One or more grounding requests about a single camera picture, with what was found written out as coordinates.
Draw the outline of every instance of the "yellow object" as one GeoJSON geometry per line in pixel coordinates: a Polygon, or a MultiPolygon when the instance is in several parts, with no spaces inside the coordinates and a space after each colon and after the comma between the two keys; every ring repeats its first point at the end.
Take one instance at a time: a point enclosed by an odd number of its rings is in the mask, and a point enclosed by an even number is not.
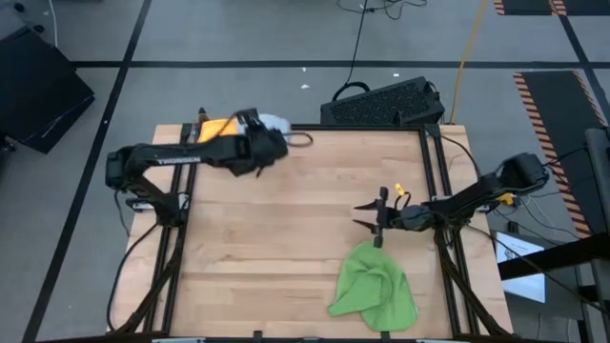
{"type": "Polygon", "coordinates": [[[398,192],[398,194],[400,194],[400,196],[404,195],[406,192],[404,191],[404,189],[402,189],[402,186],[400,186],[400,184],[395,184],[394,188],[396,188],[396,191],[398,192]]]}
{"type": "Polygon", "coordinates": [[[227,120],[229,119],[215,119],[208,120],[201,124],[201,133],[199,134],[199,139],[197,139],[197,143],[205,143],[209,141],[211,138],[218,135],[236,135],[237,134],[237,119],[232,119],[231,123],[227,125],[227,120]]]}
{"type": "Polygon", "coordinates": [[[503,195],[499,196],[496,200],[498,200],[500,203],[503,203],[504,205],[508,205],[508,206],[513,206],[513,204],[515,204],[515,201],[513,200],[513,195],[511,193],[504,193],[503,195]]]}
{"type": "Polygon", "coordinates": [[[477,36],[478,24],[480,24],[480,21],[483,18],[483,13],[485,13],[486,5],[487,0],[480,0],[480,7],[478,8],[477,19],[475,19],[473,31],[472,33],[470,33],[468,43],[466,43],[466,51],[461,57],[461,63],[459,64],[459,70],[457,71],[456,88],[454,89],[454,104],[451,107],[451,116],[449,117],[449,124],[454,124],[454,118],[456,117],[456,106],[458,103],[459,84],[461,83],[461,72],[464,69],[464,63],[466,63],[466,61],[468,60],[468,56],[470,55],[470,48],[472,48],[473,42],[475,41],[475,36],[477,36]]]}

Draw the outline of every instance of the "black box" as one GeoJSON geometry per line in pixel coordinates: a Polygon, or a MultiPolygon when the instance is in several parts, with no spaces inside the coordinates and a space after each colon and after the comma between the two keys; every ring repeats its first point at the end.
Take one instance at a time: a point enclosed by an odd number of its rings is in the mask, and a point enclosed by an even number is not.
{"type": "Polygon", "coordinates": [[[444,113],[436,88],[420,76],[324,104],[320,123],[402,127],[435,124],[444,113]]]}
{"type": "Polygon", "coordinates": [[[31,30],[2,36],[0,133],[47,153],[93,101],[93,91],[31,30]]]}

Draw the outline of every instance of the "yellow label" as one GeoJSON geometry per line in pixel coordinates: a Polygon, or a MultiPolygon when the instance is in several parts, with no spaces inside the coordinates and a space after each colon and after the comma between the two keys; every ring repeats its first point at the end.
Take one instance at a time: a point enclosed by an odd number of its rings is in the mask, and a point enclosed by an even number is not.
{"type": "Polygon", "coordinates": [[[398,194],[400,194],[400,196],[404,195],[406,192],[404,191],[404,189],[402,189],[402,186],[400,186],[400,184],[396,184],[394,186],[394,188],[396,188],[396,191],[398,192],[398,194]]]}
{"type": "Polygon", "coordinates": [[[513,195],[511,193],[505,193],[499,196],[496,200],[508,206],[511,206],[515,203],[515,201],[513,200],[513,195]]]}
{"type": "Polygon", "coordinates": [[[208,120],[207,122],[201,125],[201,133],[199,134],[199,139],[197,139],[197,143],[205,143],[208,140],[212,139],[212,137],[216,136],[222,128],[225,128],[220,135],[236,135],[237,134],[237,119],[233,119],[227,127],[225,124],[227,123],[227,119],[215,119],[208,120]]]}

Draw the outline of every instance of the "black floor tape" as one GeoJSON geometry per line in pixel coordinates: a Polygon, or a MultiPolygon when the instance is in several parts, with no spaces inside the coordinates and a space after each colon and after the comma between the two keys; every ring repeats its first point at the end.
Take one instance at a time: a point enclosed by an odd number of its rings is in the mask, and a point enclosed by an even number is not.
{"type": "Polygon", "coordinates": [[[563,0],[568,15],[610,15],[609,0],[563,0]]]}
{"type": "MultiPolygon", "coordinates": [[[[538,108],[557,156],[584,146],[584,131],[601,123],[572,71],[523,72],[523,78],[538,108]]],[[[604,219],[593,172],[586,151],[560,161],[591,233],[604,232],[604,219]]]]}
{"type": "Polygon", "coordinates": [[[502,0],[504,15],[551,15],[549,0],[502,0]]]}
{"type": "MultiPolygon", "coordinates": [[[[554,2],[553,0],[501,1],[504,15],[551,15],[550,2],[554,2]]],[[[562,0],[560,2],[563,3],[568,15],[610,15],[610,0],[562,0]]]]}

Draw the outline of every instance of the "orange and black striped tape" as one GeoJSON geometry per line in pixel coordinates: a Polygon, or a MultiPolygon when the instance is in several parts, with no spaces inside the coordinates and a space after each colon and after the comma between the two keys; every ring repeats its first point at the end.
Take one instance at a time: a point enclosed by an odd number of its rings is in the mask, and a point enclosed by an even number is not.
{"type": "Polygon", "coordinates": [[[563,0],[549,0],[552,15],[567,15],[563,0]]]}
{"type": "Polygon", "coordinates": [[[595,101],[593,101],[593,97],[591,96],[591,93],[587,89],[587,86],[584,84],[584,81],[580,77],[579,72],[573,71],[573,73],[576,75],[576,79],[579,80],[580,87],[582,88],[584,95],[587,97],[587,100],[589,100],[589,104],[591,104],[591,109],[593,109],[593,112],[595,113],[596,117],[600,121],[600,124],[602,124],[603,126],[608,126],[608,123],[606,123],[606,119],[603,117],[603,115],[601,115],[600,110],[598,110],[598,106],[595,104],[595,101]]]}
{"type": "MultiPolygon", "coordinates": [[[[536,137],[540,142],[542,152],[549,162],[554,161],[557,159],[558,155],[544,127],[544,122],[542,121],[538,108],[536,107],[536,103],[532,98],[532,93],[530,93],[527,84],[525,83],[525,79],[520,72],[516,72],[514,77],[515,83],[517,84],[518,93],[521,96],[521,100],[523,101],[523,105],[527,111],[527,116],[532,122],[532,126],[534,127],[536,137]]],[[[568,178],[561,167],[561,163],[559,161],[554,162],[551,168],[553,169],[553,176],[555,177],[555,181],[559,187],[559,193],[563,198],[565,208],[572,218],[572,222],[574,223],[574,227],[576,228],[579,237],[586,238],[590,236],[591,231],[589,230],[589,225],[584,219],[584,216],[580,211],[580,206],[574,198],[574,195],[570,191],[570,183],[568,182],[568,178]]]]}
{"type": "Polygon", "coordinates": [[[494,0],[494,7],[496,8],[496,13],[499,15],[504,15],[504,4],[502,0],[494,0]]]}

